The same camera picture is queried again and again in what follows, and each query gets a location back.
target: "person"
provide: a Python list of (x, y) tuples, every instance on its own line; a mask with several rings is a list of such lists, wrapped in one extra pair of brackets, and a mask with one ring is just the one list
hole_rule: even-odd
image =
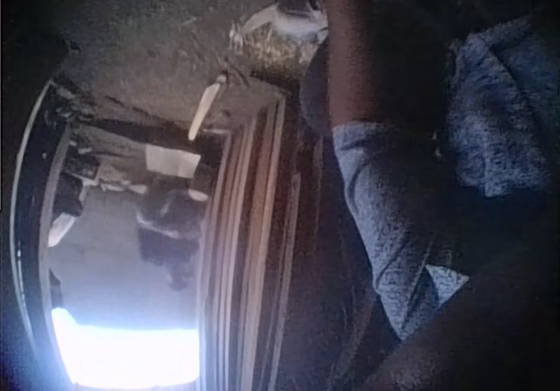
[(322, 108), (374, 289), (406, 339), (481, 264), (556, 230), (560, 35), (533, 10), (448, 54), (407, 0), (325, 4)]

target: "gray sleeve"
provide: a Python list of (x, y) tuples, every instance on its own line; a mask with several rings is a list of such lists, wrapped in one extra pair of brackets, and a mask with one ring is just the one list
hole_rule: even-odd
[(374, 288), (405, 339), (440, 305), (427, 266), (452, 248), (443, 172), (430, 139), (386, 125), (344, 124), (333, 140)]

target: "gray shirt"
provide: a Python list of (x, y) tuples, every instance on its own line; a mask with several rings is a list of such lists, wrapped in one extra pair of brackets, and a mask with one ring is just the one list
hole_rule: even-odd
[(548, 45), (559, 39), (525, 17), (455, 45), (438, 142), (372, 122), (335, 128), (346, 202), (401, 339), (468, 279), (454, 268), (457, 187), (484, 198), (556, 188), (560, 61)]

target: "bright white window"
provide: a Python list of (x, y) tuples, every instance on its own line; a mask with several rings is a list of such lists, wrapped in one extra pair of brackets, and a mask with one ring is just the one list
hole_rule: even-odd
[(79, 325), (52, 310), (54, 332), (70, 381), (91, 388), (151, 388), (199, 377), (198, 330), (118, 330)]

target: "dirt ground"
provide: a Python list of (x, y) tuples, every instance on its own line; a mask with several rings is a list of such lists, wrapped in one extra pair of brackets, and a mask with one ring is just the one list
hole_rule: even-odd
[(96, 99), (189, 122), (222, 70), (273, 69), (297, 77), (314, 45), (256, 34), (230, 48), (233, 23), (274, 0), (42, 0), (49, 24), (71, 43), (62, 72)]

